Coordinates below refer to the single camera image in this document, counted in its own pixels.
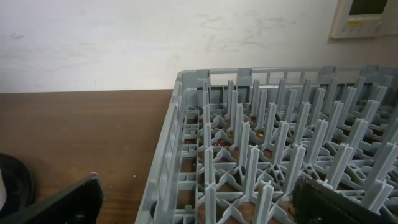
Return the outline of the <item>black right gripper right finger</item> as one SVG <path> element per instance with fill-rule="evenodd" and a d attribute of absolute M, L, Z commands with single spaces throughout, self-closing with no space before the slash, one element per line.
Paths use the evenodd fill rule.
<path fill-rule="evenodd" d="M 393 218 L 378 215 L 352 200 L 300 176 L 292 192 L 298 224 L 394 224 Z"/>

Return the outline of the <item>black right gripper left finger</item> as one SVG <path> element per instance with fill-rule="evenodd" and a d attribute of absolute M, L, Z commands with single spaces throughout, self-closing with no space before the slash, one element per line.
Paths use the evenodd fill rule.
<path fill-rule="evenodd" d="M 97 173 L 91 173 L 52 196 L 1 219 L 1 224 L 95 224 L 104 194 Z"/>

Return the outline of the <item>white ceramic cup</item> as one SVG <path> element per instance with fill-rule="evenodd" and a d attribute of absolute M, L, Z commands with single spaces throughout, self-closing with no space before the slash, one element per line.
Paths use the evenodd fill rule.
<path fill-rule="evenodd" d="M 0 174 L 0 210 L 2 210 L 4 204 L 6 203 L 7 192 L 6 187 L 2 178 L 2 174 Z"/>

